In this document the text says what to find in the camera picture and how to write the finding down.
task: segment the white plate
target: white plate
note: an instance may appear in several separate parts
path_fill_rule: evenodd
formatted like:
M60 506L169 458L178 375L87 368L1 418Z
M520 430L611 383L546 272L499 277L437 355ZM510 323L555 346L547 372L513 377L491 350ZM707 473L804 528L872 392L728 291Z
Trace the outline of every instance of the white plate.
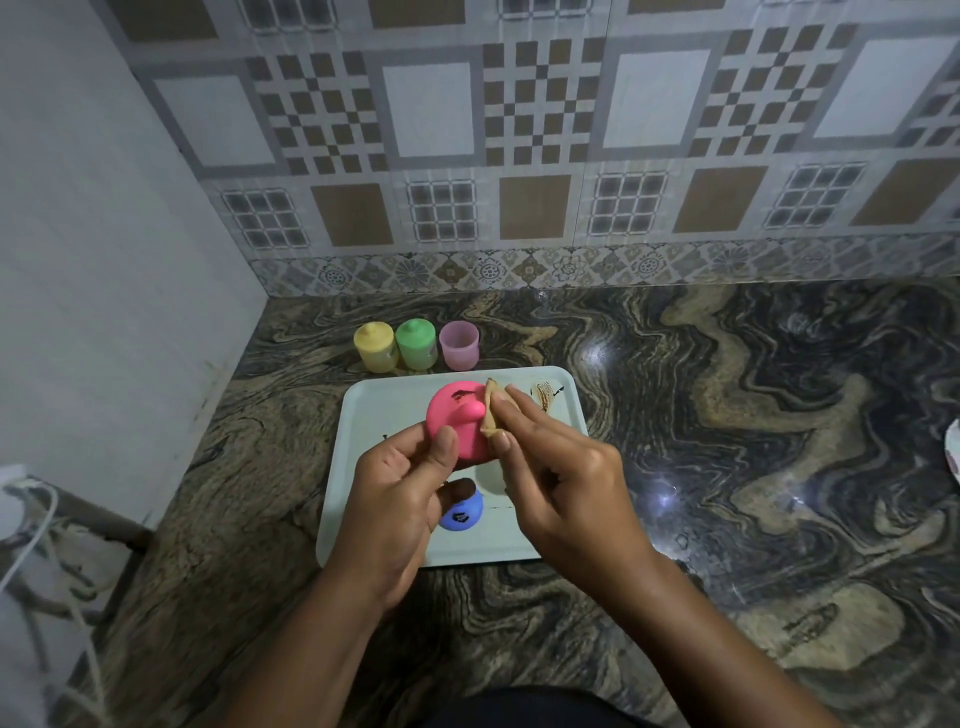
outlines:
M337 441L333 446L330 478L326 482L324 511L317 534L317 560L321 565L326 563L333 548L347 504L353 469L360 455L382 442L384 435L392 435L420 422L426 414L427 404L441 387L453 381L483 383L490 377L504 386L515 384L524 392L529 392L538 382L548 382L554 392L563 387L550 406L550 415L588 434L580 398L577 397L577 385L570 372L560 367L490 369L357 382L344 396L337 425ZM539 558L516 525L514 505L504 494L500 464L494 460L458 471L457 475L473 478L483 493L483 516L466 531L447 531L438 527L430 538L423 565L441 567Z

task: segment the decorative border tile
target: decorative border tile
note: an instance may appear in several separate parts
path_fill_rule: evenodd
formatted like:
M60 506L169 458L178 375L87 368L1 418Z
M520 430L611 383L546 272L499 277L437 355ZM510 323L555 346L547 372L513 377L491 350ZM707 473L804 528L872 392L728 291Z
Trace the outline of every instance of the decorative border tile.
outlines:
M275 297L960 274L960 235L796 237L262 259Z

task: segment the blue silicone object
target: blue silicone object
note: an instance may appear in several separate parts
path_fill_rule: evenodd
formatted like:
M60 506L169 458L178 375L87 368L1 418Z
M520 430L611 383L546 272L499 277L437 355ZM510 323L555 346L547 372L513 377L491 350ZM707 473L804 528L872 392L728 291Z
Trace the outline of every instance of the blue silicone object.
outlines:
M483 496L480 495L480 491L477 491L467 500L454 503L453 507L440 519L440 525L448 531L466 531L475 526L481 516L483 516Z

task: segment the countertop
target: countertop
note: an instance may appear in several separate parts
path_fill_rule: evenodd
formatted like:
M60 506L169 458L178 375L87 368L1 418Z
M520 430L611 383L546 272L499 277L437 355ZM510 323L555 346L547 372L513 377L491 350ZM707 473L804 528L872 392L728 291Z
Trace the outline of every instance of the countertop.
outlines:
M369 376L353 331L414 316L480 327L478 368L567 368L654 545L842 719L960 722L960 499L941 445L960 415L960 285L930 279L270 301L108 630L117 726L222 710L318 571L340 403ZM541 562L422 571L344 724L522 684L683 724L644 655Z

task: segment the finger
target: finger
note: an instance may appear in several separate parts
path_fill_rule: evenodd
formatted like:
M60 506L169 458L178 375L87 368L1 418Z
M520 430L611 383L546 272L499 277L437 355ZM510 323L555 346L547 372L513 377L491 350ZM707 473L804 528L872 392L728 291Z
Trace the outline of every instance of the finger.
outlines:
M579 459L577 448L572 447L576 443L565 434L531 420L506 402L508 397L494 392L491 406L497 420L513 433L520 446L555 472L574 467Z
M461 477L444 483L437 491L437 498L440 499L440 515L442 516L454 505L472 496L476 493L476 490L476 483L468 477Z
M457 433L450 425L444 425L420 463L400 480L400 487L414 491L426 502L453 473L458 455Z
M391 435L378 448L395 448L408 458L413 458L430 447L430 435L426 431L426 423L416 423Z
M510 432L497 432L491 437L493 452L500 460L507 496L516 508L521 522L546 524L553 516L553 506L537 482L530 463Z
M540 407L539 404L533 401L533 398L529 397L525 392L521 392L516 385L508 384L507 393L513 398L516 406L520 408L520 411L526 415L530 421L538 425L543 425L547 429L552 429L554 432L559 432L573 440L580 440L581 442L589 440L589 437L582 432L578 432L570 425L565 425L560 420L550 417L549 414L543 411L543 408Z

